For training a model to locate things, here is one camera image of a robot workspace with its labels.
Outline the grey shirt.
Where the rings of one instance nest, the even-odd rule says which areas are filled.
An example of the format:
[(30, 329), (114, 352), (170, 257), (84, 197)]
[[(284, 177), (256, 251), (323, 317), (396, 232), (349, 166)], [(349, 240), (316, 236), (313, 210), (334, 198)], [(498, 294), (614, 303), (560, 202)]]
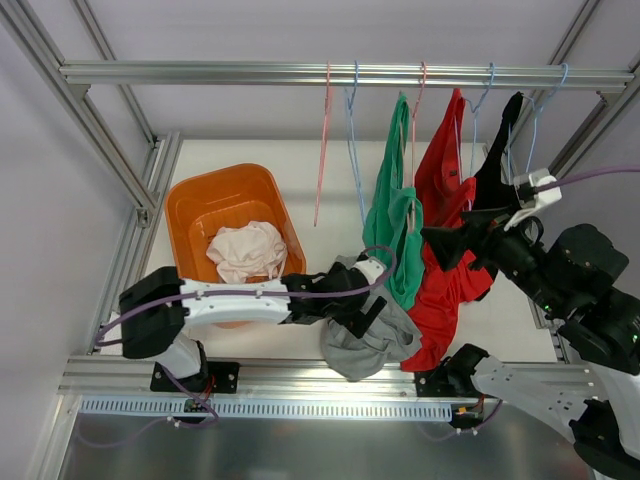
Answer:
[(328, 366), (349, 381), (370, 377), (388, 362), (403, 362), (421, 348), (421, 332), (384, 285), (373, 290), (361, 311), (367, 312), (379, 298), (386, 304), (361, 338), (332, 314), (325, 317), (321, 352)]

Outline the white tank top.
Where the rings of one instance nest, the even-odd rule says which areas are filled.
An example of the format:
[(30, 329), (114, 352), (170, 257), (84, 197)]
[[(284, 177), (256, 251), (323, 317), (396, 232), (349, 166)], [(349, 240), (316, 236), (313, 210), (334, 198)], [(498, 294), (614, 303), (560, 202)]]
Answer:
[(206, 256), (227, 284), (243, 284), (253, 277), (279, 278), (284, 273), (288, 247), (269, 222), (250, 221), (241, 228), (221, 227)]

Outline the pink wire hanger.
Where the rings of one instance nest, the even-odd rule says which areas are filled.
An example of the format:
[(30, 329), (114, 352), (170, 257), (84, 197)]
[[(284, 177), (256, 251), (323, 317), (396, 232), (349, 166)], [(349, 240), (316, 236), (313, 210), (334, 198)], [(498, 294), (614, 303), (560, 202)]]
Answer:
[(326, 82), (325, 82), (323, 123), (322, 123), (322, 132), (321, 132), (321, 145), (320, 145), (318, 175), (317, 175), (317, 184), (316, 184), (316, 197), (315, 197), (314, 217), (313, 217), (314, 227), (318, 225), (318, 219), (319, 219), (319, 210), (321, 205), (321, 195), (322, 195), (324, 172), (325, 172), (325, 165), (326, 165), (327, 144), (328, 144), (331, 110), (332, 110), (333, 91), (332, 91), (332, 85), (331, 85), (331, 63), (330, 62), (326, 64), (325, 80)]

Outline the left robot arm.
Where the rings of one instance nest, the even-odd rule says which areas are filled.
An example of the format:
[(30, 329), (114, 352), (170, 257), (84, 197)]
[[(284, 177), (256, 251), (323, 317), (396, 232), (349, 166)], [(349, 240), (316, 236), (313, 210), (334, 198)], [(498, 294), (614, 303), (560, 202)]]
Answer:
[(186, 391), (207, 382), (203, 346), (184, 334), (202, 325), (258, 322), (312, 325), (331, 319), (362, 336), (385, 306), (375, 293), (388, 272), (377, 259), (361, 255), (353, 265), (336, 261), (315, 275), (288, 274), (258, 283), (206, 283), (161, 267), (119, 297), (122, 354), (150, 359), (167, 368)]

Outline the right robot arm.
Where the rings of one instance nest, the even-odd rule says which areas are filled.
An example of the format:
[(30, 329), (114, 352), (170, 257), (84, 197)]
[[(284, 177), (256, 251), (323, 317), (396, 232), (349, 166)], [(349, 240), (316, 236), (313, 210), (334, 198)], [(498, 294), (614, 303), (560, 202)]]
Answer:
[(528, 236), (543, 229), (529, 217), (515, 226), (507, 209), (465, 212), (458, 228), (425, 227), (422, 237), (448, 271), (463, 255), (471, 268), (490, 266), (514, 283), (585, 361), (605, 391), (581, 398), (519, 373), (486, 350), (466, 344), (443, 361), (437, 377), (456, 395), (503, 400), (546, 424), (593, 470), (610, 479), (639, 476), (639, 300), (615, 288), (626, 255), (591, 224), (565, 229), (550, 248)]

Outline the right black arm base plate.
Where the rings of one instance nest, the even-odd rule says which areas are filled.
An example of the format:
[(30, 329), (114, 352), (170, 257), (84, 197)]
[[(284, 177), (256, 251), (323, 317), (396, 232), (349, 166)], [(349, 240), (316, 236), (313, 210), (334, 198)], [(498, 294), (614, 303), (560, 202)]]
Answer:
[(473, 385), (472, 366), (446, 357), (435, 369), (414, 373), (418, 397), (476, 398), (482, 393)]

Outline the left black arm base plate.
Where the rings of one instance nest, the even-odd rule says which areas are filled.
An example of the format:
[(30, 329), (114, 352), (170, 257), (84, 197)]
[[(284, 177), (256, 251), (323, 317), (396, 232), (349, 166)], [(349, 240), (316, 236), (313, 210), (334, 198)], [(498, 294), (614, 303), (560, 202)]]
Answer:
[[(227, 361), (206, 361), (203, 369), (190, 377), (177, 379), (177, 382), (192, 393), (235, 394), (239, 378), (240, 364)], [(150, 381), (152, 392), (178, 392), (178, 387), (167, 377), (159, 363), (154, 364)]]

